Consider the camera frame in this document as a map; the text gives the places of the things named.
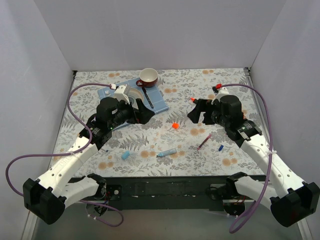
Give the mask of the light blue highlighter cap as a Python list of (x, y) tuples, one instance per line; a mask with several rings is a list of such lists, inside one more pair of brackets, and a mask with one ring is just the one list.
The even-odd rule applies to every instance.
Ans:
[(130, 151), (127, 150), (127, 151), (125, 151), (125, 152), (121, 155), (121, 158), (122, 158), (123, 160), (125, 160), (125, 159), (127, 159), (129, 156), (130, 156)]

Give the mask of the light blue highlighter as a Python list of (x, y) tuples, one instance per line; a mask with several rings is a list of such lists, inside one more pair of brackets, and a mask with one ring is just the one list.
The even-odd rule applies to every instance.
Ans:
[(166, 156), (173, 155), (176, 153), (177, 153), (177, 150), (175, 148), (173, 148), (173, 149), (159, 152), (156, 156), (162, 158), (162, 157), (166, 157)]

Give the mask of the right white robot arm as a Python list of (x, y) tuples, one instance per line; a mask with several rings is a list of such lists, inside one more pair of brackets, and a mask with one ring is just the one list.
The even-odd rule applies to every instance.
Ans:
[(205, 125), (222, 126), (227, 136), (248, 154), (265, 173), (265, 182), (259, 183), (243, 172), (227, 179), (226, 192), (232, 199), (241, 195), (253, 199), (253, 206), (245, 212), (250, 217), (258, 205), (268, 208), (284, 227), (312, 215), (318, 205), (320, 188), (316, 183), (306, 183), (270, 150), (265, 136), (251, 120), (244, 118), (242, 104), (235, 95), (218, 99), (199, 99), (188, 118), (194, 123), (204, 116)]

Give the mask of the pink pen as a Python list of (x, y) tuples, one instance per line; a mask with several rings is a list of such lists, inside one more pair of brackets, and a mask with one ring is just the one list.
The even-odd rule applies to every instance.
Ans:
[(210, 139), (211, 136), (212, 136), (212, 134), (210, 133), (210, 134), (203, 140), (203, 142), (197, 147), (197, 150), (200, 150), (201, 147)]

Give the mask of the blue tiled placemat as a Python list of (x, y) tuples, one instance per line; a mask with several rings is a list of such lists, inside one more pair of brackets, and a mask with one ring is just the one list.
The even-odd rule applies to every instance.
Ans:
[[(152, 109), (150, 107), (146, 97), (145, 97), (145, 94), (142, 90), (142, 87), (139, 87), (136, 85), (137, 80), (138, 79), (136, 78), (136, 79), (127, 80), (127, 81), (124, 81), (121, 83), (116, 83), (111, 88), (105, 87), (105, 88), (100, 89), (98, 91), (100, 103), (96, 107), (96, 115), (95, 115), (95, 119), (98, 123), (107, 124), (107, 127), (109, 130), (114, 130), (116, 128), (124, 127), (129, 124), (128, 122), (125, 122), (124, 124), (119, 125), (118, 127), (110, 127), (110, 99), (115, 99), (113, 97), (114, 92), (115, 92), (117, 86), (120, 86), (120, 85), (129, 85), (130, 88), (139, 90), (143, 94), (143, 99), (144, 99), (143, 104), (148, 109), (153, 111), (154, 115), (159, 114), (159, 113), (169, 109), (168, 105), (165, 103), (160, 91), (158, 90), (158, 88), (156, 86), (153, 86), (150, 88), (145, 88), (146, 92), (147, 92), (147, 94), (148, 94), (148, 96), (154, 106), (154, 108)], [(109, 93), (110, 93), (109, 97), (106, 97), (106, 91), (109, 91)]]

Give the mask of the beige striped plate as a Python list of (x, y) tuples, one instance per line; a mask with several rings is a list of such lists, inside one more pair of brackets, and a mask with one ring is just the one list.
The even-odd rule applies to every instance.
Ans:
[(138, 109), (137, 99), (141, 99), (141, 101), (144, 102), (143, 94), (135, 88), (130, 88), (126, 95), (128, 96), (130, 104), (135, 109)]

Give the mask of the orange highlighter cap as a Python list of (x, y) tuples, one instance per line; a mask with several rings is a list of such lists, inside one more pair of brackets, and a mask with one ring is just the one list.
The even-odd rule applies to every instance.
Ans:
[(180, 125), (179, 125), (178, 123), (175, 123), (175, 122), (172, 124), (172, 127), (173, 127), (174, 129), (178, 129), (179, 126), (180, 126)]

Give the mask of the red and white cup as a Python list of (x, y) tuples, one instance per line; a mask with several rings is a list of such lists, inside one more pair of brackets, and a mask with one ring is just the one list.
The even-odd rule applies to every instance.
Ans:
[(159, 74), (155, 69), (145, 68), (140, 72), (136, 85), (138, 87), (152, 88), (156, 85), (158, 78)]

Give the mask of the floral tablecloth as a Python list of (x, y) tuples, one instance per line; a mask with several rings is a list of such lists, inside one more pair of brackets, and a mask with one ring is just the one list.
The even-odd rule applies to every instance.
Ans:
[[(212, 87), (226, 84), (237, 96), (246, 118), (265, 129), (261, 108), (248, 89), (248, 70), (244, 68), (168, 69), (158, 72), (157, 88), (168, 110), (156, 114), (145, 125), (128, 125), (115, 130), (111, 139), (76, 173), (83, 177), (96, 173), (103, 177), (224, 176), (237, 172), (260, 175), (256, 163), (226, 135), (218, 125), (192, 123), (187, 117), (194, 108), (191, 98), (213, 99)], [(210, 139), (197, 150), (203, 140)], [(176, 149), (175, 154), (157, 154)], [(123, 160), (122, 154), (130, 151)]]

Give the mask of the black handled knife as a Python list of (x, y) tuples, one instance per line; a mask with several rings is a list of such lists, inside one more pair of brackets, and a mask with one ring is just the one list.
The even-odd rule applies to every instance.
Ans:
[(150, 106), (152, 109), (154, 109), (154, 105), (153, 105), (153, 103), (151, 102), (151, 99), (150, 99), (150, 97), (149, 97), (148, 94), (147, 94), (146, 88), (143, 87), (143, 86), (142, 86), (141, 88), (142, 88), (142, 91), (143, 91), (143, 93), (144, 93), (144, 95), (145, 95), (146, 100), (147, 100), (148, 103), (149, 103), (149, 106)]

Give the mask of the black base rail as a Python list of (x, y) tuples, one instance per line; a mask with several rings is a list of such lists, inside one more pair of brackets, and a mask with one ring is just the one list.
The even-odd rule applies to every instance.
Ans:
[(107, 177), (102, 198), (87, 196), (86, 201), (108, 201), (118, 210), (223, 211), (223, 202), (235, 200), (226, 184), (245, 173), (223, 176)]

